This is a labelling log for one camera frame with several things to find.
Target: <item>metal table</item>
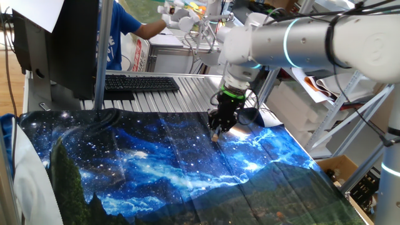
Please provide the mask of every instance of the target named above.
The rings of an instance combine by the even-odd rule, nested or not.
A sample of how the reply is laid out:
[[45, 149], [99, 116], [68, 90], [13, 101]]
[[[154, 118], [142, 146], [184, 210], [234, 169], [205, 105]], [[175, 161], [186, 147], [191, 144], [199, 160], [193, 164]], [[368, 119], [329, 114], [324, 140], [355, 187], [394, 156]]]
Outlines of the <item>metal table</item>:
[[[193, 113], [206, 112], [213, 108], [210, 104], [211, 96], [216, 93], [222, 76], [218, 75], [194, 75], [194, 74], [166, 74], [155, 72], [126, 72], [107, 71], [106, 74], [125, 74], [127, 76], [162, 76], [173, 77], [179, 85], [178, 91], [157, 91], [133, 93], [134, 100], [128, 101], [103, 101], [102, 108], [117, 108], [134, 112], [162, 112], [162, 113]], [[43, 110], [39, 103], [43, 102], [33, 93], [33, 80], [29, 75], [25, 79], [24, 107], [22, 112]], [[90, 110], [93, 109], [93, 101], [78, 101], [72, 97], [70, 90], [59, 85], [52, 87], [53, 102], [46, 105], [51, 110]]]
[[[173, 77], [180, 90], [133, 93], [134, 100], [104, 101], [103, 109], [116, 108], [134, 112], [193, 113], [206, 112], [213, 108], [210, 98], [217, 92], [222, 76], [193, 74], [163, 74], [153, 72], [108, 71], [107, 74], [127, 76]], [[93, 101], [81, 101], [81, 108], [93, 109]]]

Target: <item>computer monitor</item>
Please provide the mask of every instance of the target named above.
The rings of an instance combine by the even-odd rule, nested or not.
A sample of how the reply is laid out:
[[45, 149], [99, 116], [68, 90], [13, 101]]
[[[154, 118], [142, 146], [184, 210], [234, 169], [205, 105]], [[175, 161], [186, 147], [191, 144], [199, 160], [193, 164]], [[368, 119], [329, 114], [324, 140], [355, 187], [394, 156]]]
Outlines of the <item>computer monitor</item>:
[[52, 33], [12, 13], [16, 56], [22, 69], [32, 71], [35, 93], [49, 95], [52, 80], [75, 96], [92, 99], [99, 0], [65, 0]]

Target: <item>paper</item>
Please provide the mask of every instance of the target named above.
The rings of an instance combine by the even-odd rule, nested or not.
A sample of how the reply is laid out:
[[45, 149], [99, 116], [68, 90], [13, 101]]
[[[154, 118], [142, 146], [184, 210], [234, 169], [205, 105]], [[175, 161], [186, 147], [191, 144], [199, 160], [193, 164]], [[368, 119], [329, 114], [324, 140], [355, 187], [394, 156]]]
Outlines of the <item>paper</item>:
[[293, 76], [294, 78], [298, 81], [299, 84], [307, 91], [307, 93], [310, 95], [312, 100], [314, 100], [316, 103], [320, 103], [323, 101], [333, 101], [332, 98], [325, 96], [323, 93], [319, 91], [315, 91], [313, 88], [311, 88], [305, 81], [304, 78], [306, 78], [306, 74], [303, 72], [302, 69], [299, 68], [292, 68]]
[[151, 44], [161, 46], [183, 46], [183, 43], [168, 28], [164, 28], [160, 34], [155, 35], [149, 41]]
[[[346, 86], [349, 84], [351, 77], [353, 74], [351, 73], [345, 73], [345, 74], [338, 74], [337, 76], [337, 81], [341, 87], [342, 90], [346, 88]], [[359, 81], [356, 85], [356, 87], [351, 91], [351, 93], [347, 93], [346, 96], [347, 98], [353, 102], [358, 99], [362, 99], [368, 96], [373, 95], [373, 86], [369, 85], [369, 83], [374, 83], [373, 81], [368, 81], [368, 80], [363, 80]], [[335, 77], [330, 76], [324, 79], [319, 79], [317, 80], [317, 84], [324, 87], [328, 91], [330, 91], [332, 94], [334, 94], [337, 98], [341, 94], [341, 91], [338, 87], [338, 84], [336, 83]]]
[[64, 0], [13, 0], [11, 7], [50, 33], [53, 31]]

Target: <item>fabric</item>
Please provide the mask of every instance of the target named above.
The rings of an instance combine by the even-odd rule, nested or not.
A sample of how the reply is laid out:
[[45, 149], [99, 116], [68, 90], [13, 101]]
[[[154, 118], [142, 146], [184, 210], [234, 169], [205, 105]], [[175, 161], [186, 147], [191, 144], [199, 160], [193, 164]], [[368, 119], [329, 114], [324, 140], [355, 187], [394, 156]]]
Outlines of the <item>fabric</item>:
[[64, 224], [363, 224], [283, 126], [211, 142], [206, 113], [32, 112]]
[[[142, 24], [128, 14], [125, 9], [114, 1], [112, 8], [110, 39], [108, 42], [107, 69], [122, 70], [121, 32], [134, 33]], [[100, 22], [97, 25], [97, 41], [99, 41]]]
[[7, 151], [7, 158], [8, 158], [8, 164], [10, 166], [11, 174], [14, 173], [13, 171], [13, 117], [14, 115], [12, 114], [5, 114], [3, 116], [0, 116], [0, 124], [1, 124], [1, 131], [4, 139], [4, 145], [6, 146], [6, 151]]

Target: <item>wooden floor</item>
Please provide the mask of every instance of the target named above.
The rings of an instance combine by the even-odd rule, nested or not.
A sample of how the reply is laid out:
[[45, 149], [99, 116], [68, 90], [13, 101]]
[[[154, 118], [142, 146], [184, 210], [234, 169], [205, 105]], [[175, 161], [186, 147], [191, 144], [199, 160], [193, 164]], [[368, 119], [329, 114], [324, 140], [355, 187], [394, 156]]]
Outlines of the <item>wooden floor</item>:
[[[0, 49], [0, 116], [6, 113], [12, 113], [13, 105], [11, 103], [10, 93], [8, 89], [6, 74], [6, 52], [4, 46]], [[12, 86], [12, 95], [17, 106], [17, 115], [21, 115], [23, 111], [24, 99], [24, 80], [25, 76], [21, 73], [21, 67], [18, 63], [16, 55], [12, 51], [8, 51], [9, 71]]]

